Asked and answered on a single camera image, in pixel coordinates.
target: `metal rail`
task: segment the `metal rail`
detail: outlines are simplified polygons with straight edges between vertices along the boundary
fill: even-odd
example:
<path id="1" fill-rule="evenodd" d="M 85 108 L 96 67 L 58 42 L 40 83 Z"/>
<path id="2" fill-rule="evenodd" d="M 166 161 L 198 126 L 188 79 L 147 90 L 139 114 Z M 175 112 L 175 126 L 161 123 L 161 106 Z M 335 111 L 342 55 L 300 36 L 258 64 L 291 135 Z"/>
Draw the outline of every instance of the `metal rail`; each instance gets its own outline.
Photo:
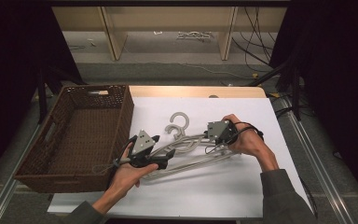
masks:
<path id="1" fill-rule="evenodd" d="M 37 132 L 39 131 L 39 128 L 40 128 L 40 124 L 37 124 L 30 141 L 28 142 L 27 146 L 23 150 L 16 166 L 13 168 L 11 175 L 9 176 L 6 184 L 4 185 L 4 187 L 2 188 L 2 190 L 0 192 L 0 219 L 1 219 L 2 215 L 5 213 L 7 205 L 9 204 L 10 199 L 13 196 L 13 193 L 14 193 L 17 185 L 19 184 L 19 181 L 13 179 L 13 175 L 15 174 L 17 169 L 20 167 L 22 159 L 28 152 L 30 145 L 33 143 L 34 138 L 35 138 Z"/>
<path id="2" fill-rule="evenodd" d="M 284 107 L 292 106 L 290 101 L 282 101 Z M 292 112 L 289 112 L 290 121 L 295 128 L 298 139 L 301 142 L 302 147 L 304 148 L 310 164 L 312 165 L 313 171 L 319 179 L 319 182 L 324 189 L 324 193 L 329 200 L 334 212 L 336 213 L 337 219 L 341 224 L 350 224 L 354 223 L 351 214 L 348 211 L 347 205 L 343 201 L 341 195 L 339 194 L 337 187 L 333 183 L 329 174 L 327 173 L 324 164 L 318 156 L 318 153 L 315 150 L 310 138 L 307 135 L 307 132 L 304 129 L 301 121 L 298 121 L 295 115 Z"/>

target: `table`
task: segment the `table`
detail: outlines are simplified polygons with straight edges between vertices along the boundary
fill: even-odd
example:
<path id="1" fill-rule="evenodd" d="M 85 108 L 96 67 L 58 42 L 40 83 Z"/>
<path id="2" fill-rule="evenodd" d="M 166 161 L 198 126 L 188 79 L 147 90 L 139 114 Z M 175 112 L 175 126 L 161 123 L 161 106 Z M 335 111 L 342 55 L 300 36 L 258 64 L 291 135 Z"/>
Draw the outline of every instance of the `table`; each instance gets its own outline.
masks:
<path id="1" fill-rule="evenodd" d="M 208 121 L 220 120 L 229 113 L 252 122 L 264 132 L 266 143 L 274 150 L 280 166 L 286 169 L 297 193 L 308 201 L 269 99 L 262 89 L 131 86 L 131 93 L 135 107 L 130 135 L 145 129 L 151 135 L 159 134 L 158 144 L 162 145 L 173 140 L 163 130 L 169 124 L 171 114 L 177 111 L 190 117 L 186 134 L 202 133 Z M 208 98 L 210 95 L 219 98 Z M 198 147 L 179 160 L 200 155 L 203 150 Z M 262 217 L 260 172 L 255 158 L 235 155 L 196 170 L 158 180 L 142 180 L 141 187 L 131 189 L 107 215 L 171 219 Z M 101 192 L 55 194 L 48 211 L 67 214 L 83 201 L 92 203 L 101 195 Z"/>

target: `floor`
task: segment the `floor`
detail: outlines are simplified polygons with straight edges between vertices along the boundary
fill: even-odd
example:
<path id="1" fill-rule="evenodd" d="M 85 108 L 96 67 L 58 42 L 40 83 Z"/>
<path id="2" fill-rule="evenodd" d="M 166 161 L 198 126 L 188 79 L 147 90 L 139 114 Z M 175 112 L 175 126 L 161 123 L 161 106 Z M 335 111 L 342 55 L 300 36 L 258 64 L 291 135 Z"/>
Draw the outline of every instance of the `floor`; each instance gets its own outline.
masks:
<path id="1" fill-rule="evenodd" d="M 235 44 L 231 45 L 227 61 L 221 61 L 216 43 L 216 36 L 200 41 L 198 39 L 177 39 L 178 33 L 129 33 L 126 47 L 119 61 L 113 62 L 102 33 L 64 33 L 72 50 L 80 74 L 89 84 L 134 84 L 134 85 L 201 85 L 201 86 L 241 86 L 262 76 L 269 67 L 249 55 L 246 57 Z M 269 34 L 263 35 L 263 43 L 273 47 L 274 41 Z M 234 39 L 246 46 L 240 34 Z M 267 60 L 262 48 L 250 46 L 253 54 Z M 262 84 L 266 93 L 276 92 L 274 85 L 277 77 Z M 274 109 L 287 107 L 290 92 L 282 92 L 273 98 Z M 55 96 L 48 99 L 51 106 Z M 301 94 L 301 104 L 307 104 L 306 94 Z M 333 156 L 335 148 L 316 115 L 310 107 L 301 109 L 301 122 L 315 151 L 321 159 L 332 183 L 346 204 L 352 223 L 358 223 L 358 184 L 344 161 Z M 38 121 L 37 98 L 30 103 L 28 115 L 14 136 L 10 146 L 0 160 L 0 192 L 12 177 L 22 152 L 29 144 Z M 279 118 L 282 133 L 296 165 L 299 176 L 309 189 L 317 205 L 319 223 L 340 222 L 332 204 L 324 191 L 318 176 L 307 156 L 303 142 L 298 137 L 291 113 L 284 113 Z M 48 214 L 50 195 L 32 192 L 19 183 L 9 196 L 7 207 L 2 207 L 0 223 L 56 223 L 58 218 Z M 241 223 L 262 223 L 262 220 L 243 220 Z"/>

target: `person's right hand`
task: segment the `person's right hand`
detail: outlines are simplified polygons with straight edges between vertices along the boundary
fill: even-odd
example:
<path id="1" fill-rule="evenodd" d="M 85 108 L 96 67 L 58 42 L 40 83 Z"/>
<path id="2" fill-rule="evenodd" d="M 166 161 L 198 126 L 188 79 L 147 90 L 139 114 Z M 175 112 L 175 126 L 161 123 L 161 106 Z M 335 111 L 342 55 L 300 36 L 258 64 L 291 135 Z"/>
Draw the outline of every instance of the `person's right hand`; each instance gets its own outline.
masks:
<path id="1" fill-rule="evenodd" d="M 224 116 L 223 120 L 233 122 L 238 131 L 249 127 L 249 124 L 241 123 L 237 116 L 233 114 Z M 279 169 L 275 154 L 264 143 L 263 139 L 258 136 L 255 130 L 250 129 L 240 133 L 237 141 L 229 145 L 228 148 L 256 157 L 263 172 Z"/>

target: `person's hand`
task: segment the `person's hand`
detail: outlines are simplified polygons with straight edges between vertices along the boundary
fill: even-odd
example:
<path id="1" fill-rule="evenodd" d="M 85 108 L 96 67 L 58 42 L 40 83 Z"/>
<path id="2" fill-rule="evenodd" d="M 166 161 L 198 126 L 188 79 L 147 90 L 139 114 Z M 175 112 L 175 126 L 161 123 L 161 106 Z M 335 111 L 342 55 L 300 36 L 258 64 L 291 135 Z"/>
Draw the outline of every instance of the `person's hand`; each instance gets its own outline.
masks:
<path id="1" fill-rule="evenodd" d="M 131 144 L 127 146 L 123 158 L 127 158 L 130 147 Z M 106 214 L 113 205 L 127 195 L 127 192 L 133 186 L 139 187 L 142 176 L 150 174 L 157 169 L 157 164 L 149 164 L 142 168 L 134 168 L 128 163 L 120 165 L 109 189 L 92 206 L 99 213 Z"/>
<path id="2" fill-rule="evenodd" d="M 241 122 L 237 116 L 230 114 L 223 117 L 223 120 L 230 120 L 235 124 L 238 131 L 249 127 L 249 124 Z M 257 158 L 263 172 L 279 169 L 274 153 L 258 136 L 255 130 L 249 129 L 239 134 L 237 141 L 228 146 L 233 151 L 251 155 Z"/>

